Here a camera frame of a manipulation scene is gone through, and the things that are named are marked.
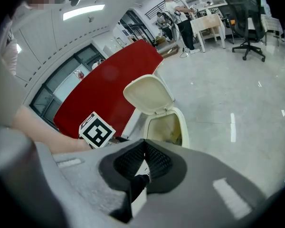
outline black pants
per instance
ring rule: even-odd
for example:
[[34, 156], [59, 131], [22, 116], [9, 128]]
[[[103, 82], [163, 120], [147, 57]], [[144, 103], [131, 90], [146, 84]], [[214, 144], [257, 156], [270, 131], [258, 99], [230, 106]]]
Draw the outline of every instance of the black pants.
[[185, 20], [177, 25], [179, 27], [182, 39], [184, 40], [186, 47], [188, 47], [190, 50], [194, 50], [193, 31], [190, 20]]
[[169, 38], [169, 40], [173, 39], [172, 31], [170, 30], [169, 27], [162, 28], [162, 30], [166, 33], [166, 35]]
[[120, 209], [114, 210], [110, 216], [121, 222], [128, 223], [132, 218], [131, 203], [134, 202], [149, 183], [147, 175], [137, 175], [131, 180], [131, 189], [123, 201]]

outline black office chair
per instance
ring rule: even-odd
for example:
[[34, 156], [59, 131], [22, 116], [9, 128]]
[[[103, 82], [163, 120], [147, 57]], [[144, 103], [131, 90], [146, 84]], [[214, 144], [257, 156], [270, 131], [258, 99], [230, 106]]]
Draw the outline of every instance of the black office chair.
[[[254, 51], [261, 55], [262, 61], [265, 62], [265, 56], [262, 53], [261, 48], [250, 45], [250, 42], [259, 42], [265, 35], [265, 30], [261, 21], [261, 0], [225, 0], [230, 6], [232, 14], [235, 18], [236, 24], [234, 30], [240, 36], [244, 37], [245, 42], [239, 47], [234, 49], [246, 49], [243, 60], [246, 60], [246, 56], [249, 51]], [[255, 29], [248, 28], [248, 18], [251, 18]]]

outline window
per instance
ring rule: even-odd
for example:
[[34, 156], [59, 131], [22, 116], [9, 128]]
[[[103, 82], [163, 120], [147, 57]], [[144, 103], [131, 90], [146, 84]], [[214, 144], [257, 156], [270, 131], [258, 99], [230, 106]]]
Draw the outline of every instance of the window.
[[30, 104], [30, 107], [50, 126], [57, 129], [54, 116], [68, 94], [79, 84], [73, 74], [76, 69], [86, 76], [92, 71], [92, 65], [105, 59], [93, 45], [89, 45], [65, 61], [42, 85]]

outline white floor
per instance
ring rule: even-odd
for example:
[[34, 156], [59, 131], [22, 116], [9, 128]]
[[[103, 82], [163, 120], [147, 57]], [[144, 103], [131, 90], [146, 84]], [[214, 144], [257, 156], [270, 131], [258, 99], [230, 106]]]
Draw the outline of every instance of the white floor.
[[[266, 55], [226, 41], [206, 40], [206, 52], [163, 61], [161, 76], [184, 114], [191, 149], [211, 154], [254, 182], [267, 196], [285, 184], [285, 43], [268, 36]], [[142, 138], [146, 116], [131, 139]]]

